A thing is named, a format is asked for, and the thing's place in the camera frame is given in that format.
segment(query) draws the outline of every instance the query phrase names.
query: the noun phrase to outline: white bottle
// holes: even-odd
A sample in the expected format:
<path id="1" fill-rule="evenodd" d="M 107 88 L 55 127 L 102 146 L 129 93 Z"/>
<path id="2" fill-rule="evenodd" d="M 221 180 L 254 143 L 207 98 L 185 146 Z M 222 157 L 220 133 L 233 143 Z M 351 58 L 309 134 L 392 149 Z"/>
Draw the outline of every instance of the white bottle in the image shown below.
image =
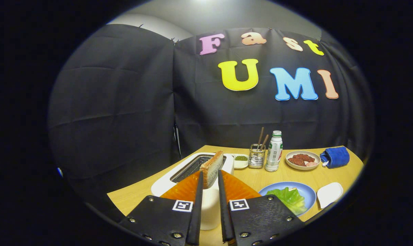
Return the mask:
<path id="1" fill-rule="evenodd" d="M 265 169 L 269 172 L 278 170 L 279 161 L 283 155 L 282 135 L 281 131 L 273 131 L 269 144 L 269 152 L 267 153 L 267 162 L 265 164 Z"/>

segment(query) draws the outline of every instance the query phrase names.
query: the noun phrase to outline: blue letter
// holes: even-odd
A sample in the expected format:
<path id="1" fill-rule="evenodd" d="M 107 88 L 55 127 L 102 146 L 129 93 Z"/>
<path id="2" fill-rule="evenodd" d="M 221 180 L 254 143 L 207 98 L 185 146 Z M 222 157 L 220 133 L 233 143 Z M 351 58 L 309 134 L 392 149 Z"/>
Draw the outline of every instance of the blue letter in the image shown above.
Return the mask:
<path id="1" fill-rule="evenodd" d="M 295 99 L 299 97 L 300 88 L 302 88 L 303 100 L 317 100 L 316 92 L 314 92 L 313 83 L 309 76 L 308 68 L 300 67 L 296 70 L 296 77 L 293 78 L 287 71 L 281 67 L 274 67 L 270 72 L 275 75 L 276 84 L 278 86 L 278 94 L 275 96 L 278 101 L 286 101 L 290 99 L 290 95 L 286 91 L 289 89 Z"/>

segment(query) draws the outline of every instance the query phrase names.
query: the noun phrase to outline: bread slice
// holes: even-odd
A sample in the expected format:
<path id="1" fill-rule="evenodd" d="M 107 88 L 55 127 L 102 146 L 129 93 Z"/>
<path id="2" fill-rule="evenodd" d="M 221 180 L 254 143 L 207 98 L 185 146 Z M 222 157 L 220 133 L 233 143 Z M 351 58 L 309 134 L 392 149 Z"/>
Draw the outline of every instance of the bread slice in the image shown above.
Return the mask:
<path id="1" fill-rule="evenodd" d="M 219 176 L 219 169 L 222 163 L 223 151 L 217 151 L 211 159 L 200 166 L 200 171 L 203 172 L 203 189 L 208 189 L 214 184 L 214 181 Z"/>

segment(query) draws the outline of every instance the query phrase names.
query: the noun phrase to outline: letter u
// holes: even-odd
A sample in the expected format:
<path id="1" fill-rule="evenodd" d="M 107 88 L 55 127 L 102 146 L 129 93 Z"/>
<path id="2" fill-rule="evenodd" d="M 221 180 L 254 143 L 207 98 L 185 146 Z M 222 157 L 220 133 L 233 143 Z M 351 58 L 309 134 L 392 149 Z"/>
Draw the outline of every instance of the letter u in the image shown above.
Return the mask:
<path id="1" fill-rule="evenodd" d="M 256 64 L 257 59 L 244 59 L 242 64 L 247 66 L 249 78 L 246 81 L 238 81 L 235 76 L 236 61 L 226 61 L 219 63 L 219 68 L 222 70 L 223 85 L 232 91 L 250 90 L 258 84 L 258 71 Z"/>

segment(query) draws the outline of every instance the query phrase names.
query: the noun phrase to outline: blue towel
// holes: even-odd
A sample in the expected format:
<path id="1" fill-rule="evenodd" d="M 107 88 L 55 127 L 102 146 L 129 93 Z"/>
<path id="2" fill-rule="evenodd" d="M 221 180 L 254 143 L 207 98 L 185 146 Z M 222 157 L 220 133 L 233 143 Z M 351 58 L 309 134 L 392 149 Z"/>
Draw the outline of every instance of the blue towel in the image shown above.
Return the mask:
<path id="1" fill-rule="evenodd" d="M 322 159 L 322 162 L 329 161 L 326 165 L 328 168 L 345 166 L 349 163 L 349 158 L 350 156 L 346 147 L 327 148 L 322 154 L 320 154 L 320 159 Z"/>

